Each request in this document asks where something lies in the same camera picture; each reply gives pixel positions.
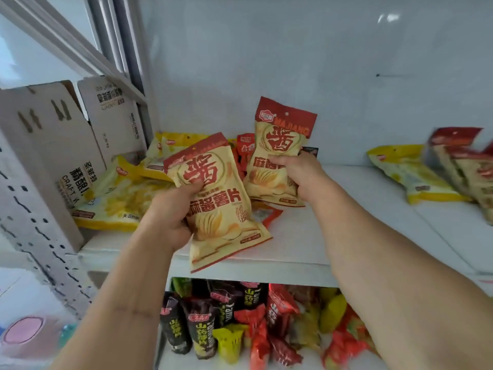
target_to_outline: white shelf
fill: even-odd
[[[485,224],[478,208],[465,203],[411,206],[404,188],[378,169],[336,165],[325,165],[324,169],[375,217],[461,274],[474,279],[478,271],[493,272],[493,247],[487,247],[493,228]],[[313,211],[309,207],[284,209],[269,229],[274,239],[193,276],[336,286]],[[129,236],[100,232],[79,252],[83,264],[90,270],[108,271]],[[170,275],[190,276],[188,251],[185,246],[175,254]]]
[[[330,336],[323,338],[322,348],[327,348],[330,343]],[[293,369],[303,370],[324,370],[320,356],[312,349],[302,348],[298,351],[303,356],[303,362],[295,365]],[[240,360],[235,365],[229,365],[216,354],[208,360],[198,360],[193,348],[186,355],[173,353],[171,347],[166,343],[164,353],[159,363],[158,370],[170,368],[179,368],[180,370],[250,370],[250,351],[249,348],[243,348]],[[281,369],[282,366],[275,364],[272,360],[269,362],[268,369]],[[369,351],[361,353],[349,362],[351,370],[386,370],[385,363],[376,355]]]

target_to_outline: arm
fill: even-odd
[[[190,184],[156,195],[50,370],[152,368],[169,264],[190,239],[182,219],[201,187]]]
[[[286,165],[322,229],[341,291],[391,369],[493,363],[493,304],[470,280],[373,217],[308,154]]]

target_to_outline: pink lid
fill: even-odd
[[[3,341],[8,344],[21,344],[32,339],[43,326],[43,318],[24,317],[12,324],[4,333]]]

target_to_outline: cardboard box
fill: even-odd
[[[84,78],[77,86],[106,165],[117,155],[138,164],[147,147],[135,101],[105,76]]]
[[[14,118],[0,121],[20,122],[67,208],[73,208],[106,168],[72,83],[0,91],[0,106],[9,107]]]

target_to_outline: hand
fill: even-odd
[[[275,156],[269,155],[269,160],[277,165],[284,165],[288,176],[298,184],[299,197],[312,203],[317,198],[319,187],[323,187],[325,182],[332,182],[322,165],[312,154],[301,152],[299,156]]]
[[[173,252],[182,248],[192,236],[183,223],[192,197],[200,192],[204,185],[201,181],[186,184],[159,192],[140,221],[138,231],[155,236],[154,241],[165,244]]]

